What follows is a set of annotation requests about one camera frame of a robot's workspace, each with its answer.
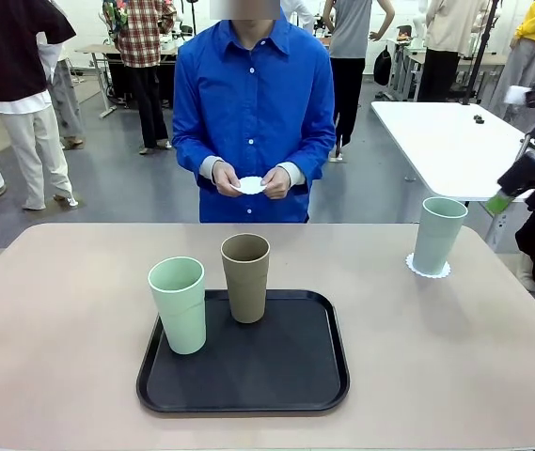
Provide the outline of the person's left hand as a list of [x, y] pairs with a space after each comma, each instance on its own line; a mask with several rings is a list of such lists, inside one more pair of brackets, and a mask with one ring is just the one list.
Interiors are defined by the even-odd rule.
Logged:
[[288, 171], [280, 166], [272, 168], [261, 180], [263, 193], [271, 200], [280, 200], [287, 196], [291, 187]]

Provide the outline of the person's right hand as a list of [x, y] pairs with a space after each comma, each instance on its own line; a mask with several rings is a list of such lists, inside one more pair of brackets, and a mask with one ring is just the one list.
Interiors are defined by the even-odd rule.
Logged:
[[227, 197], [237, 197], [242, 194], [238, 190], [240, 181], [229, 163], [216, 161], [212, 166], [212, 179], [219, 194]]

